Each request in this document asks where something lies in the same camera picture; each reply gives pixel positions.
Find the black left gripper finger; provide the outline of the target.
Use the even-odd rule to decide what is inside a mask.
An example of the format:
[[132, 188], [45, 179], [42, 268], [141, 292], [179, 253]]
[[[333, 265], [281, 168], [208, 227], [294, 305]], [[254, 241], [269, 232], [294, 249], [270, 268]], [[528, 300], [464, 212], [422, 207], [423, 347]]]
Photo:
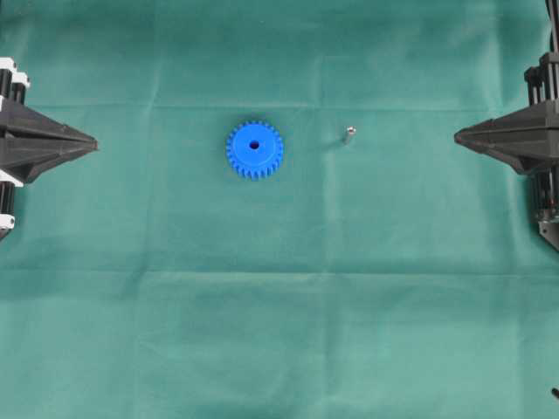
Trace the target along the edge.
[[77, 141], [97, 146], [97, 141], [92, 136], [15, 101], [1, 103], [1, 128], [20, 138]]
[[45, 171], [97, 150], [77, 141], [51, 139], [1, 140], [1, 170], [22, 183], [32, 183]]

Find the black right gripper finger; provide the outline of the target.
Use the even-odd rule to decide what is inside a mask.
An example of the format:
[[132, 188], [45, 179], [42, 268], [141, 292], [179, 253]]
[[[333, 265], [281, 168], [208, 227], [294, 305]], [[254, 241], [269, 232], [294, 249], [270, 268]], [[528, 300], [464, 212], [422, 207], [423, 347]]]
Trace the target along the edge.
[[454, 135], [462, 145], [544, 141], [558, 136], [558, 104], [539, 103], [466, 127]]
[[462, 147], [468, 148], [481, 155], [487, 155], [497, 161], [505, 163], [511, 167], [518, 175], [533, 175], [553, 168], [558, 165], [557, 159], [543, 157], [529, 157], [526, 155], [514, 155], [510, 152], [503, 152], [489, 148], [485, 145], [472, 143], [465, 140], [454, 140]]

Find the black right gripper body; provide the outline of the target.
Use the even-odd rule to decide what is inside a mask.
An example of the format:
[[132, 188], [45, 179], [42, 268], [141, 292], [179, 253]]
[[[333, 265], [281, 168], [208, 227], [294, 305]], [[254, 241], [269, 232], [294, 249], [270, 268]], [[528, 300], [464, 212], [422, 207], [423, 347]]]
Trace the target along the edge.
[[[529, 67], [524, 73], [528, 89], [528, 103], [538, 105], [544, 100], [555, 100], [557, 62], [549, 63], [549, 53], [542, 56], [538, 66]], [[540, 236], [558, 251], [558, 160], [530, 176], [534, 197], [535, 219]]]

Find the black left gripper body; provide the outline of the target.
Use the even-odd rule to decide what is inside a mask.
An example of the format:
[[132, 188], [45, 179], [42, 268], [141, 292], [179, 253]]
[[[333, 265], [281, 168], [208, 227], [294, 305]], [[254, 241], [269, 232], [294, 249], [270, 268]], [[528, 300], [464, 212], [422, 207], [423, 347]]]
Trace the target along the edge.
[[[13, 58], [1, 57], [1, 103], [12, 100], [24, 104], [26, 91], [31, 82], [25, 72], [17, 70]], [[14, 202], [16, 188], [24, 184], [6, 171], [1, 171], [1, 239], [8, 236], [15, 227]]]

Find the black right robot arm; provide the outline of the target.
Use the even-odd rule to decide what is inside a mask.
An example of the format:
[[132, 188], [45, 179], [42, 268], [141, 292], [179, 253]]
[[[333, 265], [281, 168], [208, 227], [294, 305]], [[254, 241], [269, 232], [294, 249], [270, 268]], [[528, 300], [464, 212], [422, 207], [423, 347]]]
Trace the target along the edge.
[[558, 248], [558, 2], [547, 1], [549, 51], [524, 72], [529, 105], [466, 127], [454, 141], [530, 179], [539, 235]]

